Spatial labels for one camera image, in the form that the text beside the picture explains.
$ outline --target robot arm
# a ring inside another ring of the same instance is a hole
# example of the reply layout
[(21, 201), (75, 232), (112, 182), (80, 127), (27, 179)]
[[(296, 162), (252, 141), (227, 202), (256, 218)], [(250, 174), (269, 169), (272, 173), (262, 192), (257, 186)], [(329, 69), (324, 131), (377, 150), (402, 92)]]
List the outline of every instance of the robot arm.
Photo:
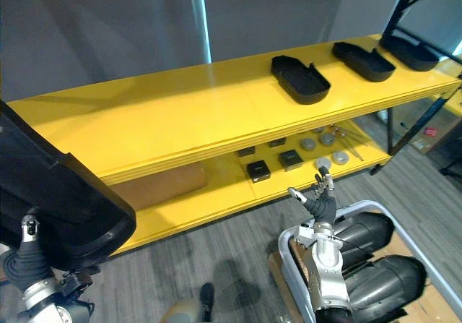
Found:
[(34, 215), (24, 216), (19, 249), (4, 255), (6, 276), (24, 293), (27, 308), (16, 322), (86, 323), (92, 304), (77, 299), (92, 284), (91, 278), (86, 273), (70, 272), (57, 281), (39, 244), (39, 225)]
[(314, 216), (313, 226), (298, 227), (295, 240), (307, 249), (303, 261), (309, 270), (308, 292), (317, 323), (352, 323), (352, 308), (341, 273), (343, 243), (334, 235), (334, 183), (325, 167), (320, 168), (320, 173), (322, 178), (315, 176), (315, 199), (288, 188), (290, 195)]

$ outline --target black tray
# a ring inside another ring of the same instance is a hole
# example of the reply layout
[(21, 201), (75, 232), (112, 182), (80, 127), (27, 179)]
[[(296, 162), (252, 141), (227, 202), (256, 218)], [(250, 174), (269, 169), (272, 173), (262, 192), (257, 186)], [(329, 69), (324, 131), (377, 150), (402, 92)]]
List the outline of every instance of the black tray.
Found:
[(300, 104), (313, 104), (325, 98), (331, 84), (310, 64), (288, 56), (277, 56), (271, 60), (271, 72), (286, 92)]
[(419, 72), (428, 72), (439, 61), (438, 57), (427, 50), (422, 43), (414, 45), (398, 36), (384, 36), (380, 44), (409, 68)]
[(332, 52), (369, 81), (385, 81), (395, 71), (395, 66), (383, 58), (375, 48), (369, 53), (359, 46), (340, 42), (334, 43)]

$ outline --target yellow shelf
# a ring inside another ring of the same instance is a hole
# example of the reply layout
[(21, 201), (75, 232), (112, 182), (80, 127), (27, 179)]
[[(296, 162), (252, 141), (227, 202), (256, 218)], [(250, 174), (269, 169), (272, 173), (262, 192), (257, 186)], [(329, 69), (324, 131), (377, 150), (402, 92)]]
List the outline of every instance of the yellow shelf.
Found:
[[(345, 165), (332, 165), (330, 172), (334, 177), (347, 175), (378, 163), (385, 164), (389, 160), (390, 156), (353, 122), (345, 121), (338, 125), (365, 137), (361, 144), (352, 142), (364, 161), (355, 158), (339, 142), (331, 147), (318, 144), (312, 152), (301, 149), (300, 139), (318, 138), (318, 134), (312, 132), (293, 135), (287, 138), (285, 145), (278, 147), (261, 144), (256, 147), (254, 155), (239, 158), (235, 153), (228, 153), (204, 160), (202, 163), (209, 182), (207, 186), (169, 202), (137, 211), (135, 233), (116, 254), (281, 197), (287, 193), (288, 186), (308, 187), (314, 183), (314, 175), (317, 173), (315, 159), (320, 156), (331, 158), (331, 153), (337, 150), (345, 150), (350, 160)], [(279, 164), (277, 155), (291, 149), (296, 149), (305, 162), (301, 168), (286, 172)], [(253, 184), (247, 177), (245, 166), (262, 159), (271, 171), (271, 178)]]
[[(371, 49), (377, 36), (348, 40)], [(331, 53), (332, 43), (146, 74), (10, 103), (62, 152), (107, 184), (178, 167), (435, 94), (461, 81), (416, 72), (389, 53), (390, 79), (368, 82)], [(314, 105), (294, 102), (270, 74), (271, 58), (314, 62), (331, 83)]]

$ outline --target black shoe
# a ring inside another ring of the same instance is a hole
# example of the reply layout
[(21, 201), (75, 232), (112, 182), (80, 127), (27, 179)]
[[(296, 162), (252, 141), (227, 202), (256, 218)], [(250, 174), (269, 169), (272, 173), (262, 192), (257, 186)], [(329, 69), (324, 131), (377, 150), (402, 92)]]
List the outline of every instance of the black shoe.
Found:
[(211, 283), (206, 283), (201, 288), (200, 300), (204, 310), (204, 322), (212, 321), (212, 308), (214, 307), (215, 289)]

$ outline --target black square object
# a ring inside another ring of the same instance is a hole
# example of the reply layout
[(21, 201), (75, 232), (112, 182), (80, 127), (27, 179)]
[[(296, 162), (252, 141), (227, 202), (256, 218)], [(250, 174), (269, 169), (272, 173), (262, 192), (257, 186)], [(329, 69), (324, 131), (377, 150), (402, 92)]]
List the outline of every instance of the black square object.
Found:
[(281, 146), (286, 143), (286, 138), (282, 137), (281, 139), (275, 139), (268, 142), (269, 147)]
[(271, 173), (264, 160), (247, 164), (247, 173), (252, 182), (259, 182), (271, 177)]
[(245, 155), (252, 155), (253, 153), (255, 153), (255, 146), (250, 146), (250, 147), (246, 147), (241, 150), (238, 150), (237, 155), (239, 157), (244, 157)]
[(285, 171), (299, 168), (303, 164), (303, 159), (298, 155), (296, 150), (290, 150), (279, 153), (279, 162)]

